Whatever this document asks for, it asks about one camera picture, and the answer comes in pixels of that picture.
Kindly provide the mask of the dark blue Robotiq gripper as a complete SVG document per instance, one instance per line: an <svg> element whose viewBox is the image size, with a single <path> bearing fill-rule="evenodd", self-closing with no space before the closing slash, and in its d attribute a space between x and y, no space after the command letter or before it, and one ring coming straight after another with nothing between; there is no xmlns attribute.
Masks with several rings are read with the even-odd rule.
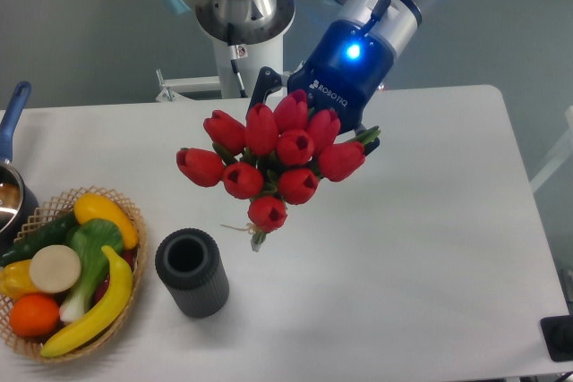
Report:
<svg viewBox="0 0 573 382"><path fill-rule="evenodd" d="M340 131L349 132L362 121L363 110L394 63L391 49L374 36L376 22L362 27L350 21L330 24L317 47L304 65L289 78L264 66L260 69L245 116L268 99L277 103L287 93L297 89L311 96L315 111L332 110L341 123ZM356 140L370 155L380 146L379 126L356 130Z"/></svg>

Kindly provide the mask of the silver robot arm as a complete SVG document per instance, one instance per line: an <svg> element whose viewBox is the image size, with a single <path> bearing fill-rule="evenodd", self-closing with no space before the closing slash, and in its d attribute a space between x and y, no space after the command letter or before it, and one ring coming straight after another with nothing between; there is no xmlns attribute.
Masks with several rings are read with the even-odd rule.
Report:
<svg viewBox="0 0 573 382"><path fill-rule="evenodd" d="M338 7L309 57L283 67L283 37L295 0L163 0L176 14L194 12L211 39L218 73L161 80L159 99L217 89L223 98L262 103L270 94L301 89L309 107L333 110L343 132L366 135L363 110L436 0L324 0Z"/></svg>

